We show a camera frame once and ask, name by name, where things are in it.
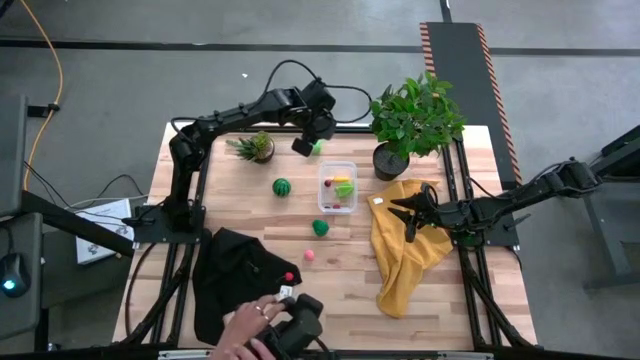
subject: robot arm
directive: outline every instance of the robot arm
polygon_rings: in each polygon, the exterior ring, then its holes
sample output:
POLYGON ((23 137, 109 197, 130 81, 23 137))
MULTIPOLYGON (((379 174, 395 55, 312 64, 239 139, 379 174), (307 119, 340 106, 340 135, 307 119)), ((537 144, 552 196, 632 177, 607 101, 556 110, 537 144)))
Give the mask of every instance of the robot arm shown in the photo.
POLYGON ((393 204, 413 210, 389 208, 406 225, 406 241, 413 242, 416 229, 430 224, 452 232, 470 235, 491 228, 504 215, 524 209, 552 197, 582 197, 593 192, 601 181, 587 164, 575 160, 558 164, 531 182, 500 195, 452 201, 438 205, 435 190, 422 184, 422 191, 393 204))
POLYGON ((335 102, 326 85, 316 79, 302 91, 296 87, 274 89, 251 104, 240 103, 235 108, 216 111, 180 129, 169 142, 173 178, 171 194, 162 205, 168 227, 174 232, 193 230, 195 223, 188 202, 191 177, 200 169, 218 136, 259 122, 280 126, 292 123, 302 129, 302 137, 294 140, 293 150, 309 156, 318 139, 328 140, 335 132, 335 120, 329 113, 335 102))

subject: succulent pot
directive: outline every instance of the succulent pot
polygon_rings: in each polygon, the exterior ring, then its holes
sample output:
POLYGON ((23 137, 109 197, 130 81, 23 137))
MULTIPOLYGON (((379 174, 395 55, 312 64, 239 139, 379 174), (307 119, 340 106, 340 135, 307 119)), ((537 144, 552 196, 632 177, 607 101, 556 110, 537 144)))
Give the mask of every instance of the succulent pot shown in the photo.
POLYGON ((271 139, 271 152, 269 152, 269 155, 267 155, 262 159, 255 159, 253 160, 253 162, 255 162, 256 164, 266 164, 269 161, 271 161, 271 159, 273 158, 273 154, 275 154, 275 152, 276 152, 276 143, 273 141, 273 139, 271 139))
POLYGON ((376 177, 382 181, 391 181, 409 167, 409 159, 404 160, 387 149, 387 143, 380 144, 373 151, 373 167, 376 177))

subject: concrete floor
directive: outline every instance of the concrete floor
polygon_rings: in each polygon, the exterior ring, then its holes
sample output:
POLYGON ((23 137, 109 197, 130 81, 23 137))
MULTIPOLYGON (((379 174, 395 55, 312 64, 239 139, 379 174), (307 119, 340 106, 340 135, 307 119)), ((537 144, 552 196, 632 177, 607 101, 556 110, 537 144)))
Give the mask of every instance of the concrete floor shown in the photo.
MULTIPOLYGON (((244 44, 419 45, 417 23, 441 21, 437 0, 31 0, 57 39, 244 44)), ((634 0, 451 0, 454 21, 481 23, 490 46, 640 48, 634 0)), ((0 36, 39 38, 17 2, 0 36)), ((127 172, 148 190, 165 122, 254 99, 272 66, 307 63, 327 82, 377 94, 423 69, 421 54, 61 50, 63 111, 43 137, 34 166, 69 201, 93 197, 127 172)), ((637 57, 495 57, 494 66, 525 179, 569 156, 591 159, 638 124, 637 57)), ((275 86, 304 85, 296 67, 275 86)), ((48 50, 0 48, 0 91, 51 101, 57 86, 48 50)), ((362 100, 339 95, 337 116, 362 100)), ((28 123, 33 140, 40 120, 28 123)), ((44 192, 39 184, 33 190, 44 192)), ((110 195, 133 195, 128 184, 110 195)), ((541 345, 554 350, 640 357, 640 286, 587 294, 582 282, 607 274, 584 204, 551 200, 518 228, 527 293, 541 345)), ((108 344, 122 289, 52 311, 52 340, 108 344), (108 308, 113 317, 97 318, 108 308)), ((0 344, 16 352, 27 337, 0 344)))

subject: plastic container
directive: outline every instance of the plastic container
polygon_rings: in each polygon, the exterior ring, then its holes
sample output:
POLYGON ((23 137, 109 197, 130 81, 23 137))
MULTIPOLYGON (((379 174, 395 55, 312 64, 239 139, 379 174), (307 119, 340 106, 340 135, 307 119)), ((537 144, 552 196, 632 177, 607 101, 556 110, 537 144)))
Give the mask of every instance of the plastic container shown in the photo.
POLYGON ((358 205, 358 168, 350 161, 325 161, 318 170, 318 207, 328 215, 348 215, 355 211, 358 205), (347 182, 331 181, 331 186, 325 185, 326 180, 336 177, 347 177, 347 182), (353 192, 345 197, 336 195, 336 186, 351 183, 353 192))

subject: potted plant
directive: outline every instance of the potted plant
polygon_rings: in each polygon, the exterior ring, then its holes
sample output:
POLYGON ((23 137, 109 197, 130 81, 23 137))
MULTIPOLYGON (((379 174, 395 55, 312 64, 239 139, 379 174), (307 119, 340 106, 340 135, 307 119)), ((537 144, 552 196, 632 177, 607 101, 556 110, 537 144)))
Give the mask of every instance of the potted plant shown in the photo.
POLYGON ((393 180, 409 166, 409 155, 440 153, 453 139, 462 140, 464 118, 447 97, 452 85, 426 72, 417 80, 407 78, 398 90, 387 87, 371 102, 371 129, 381 142, 373 152, 375 174, 393 180))
POLYGON ((268 163, 276 148, 271 136, 264 131, 259 131, 249 139, 227 140, 227 144, 236 148, 242 159, 258 164, 268 163))

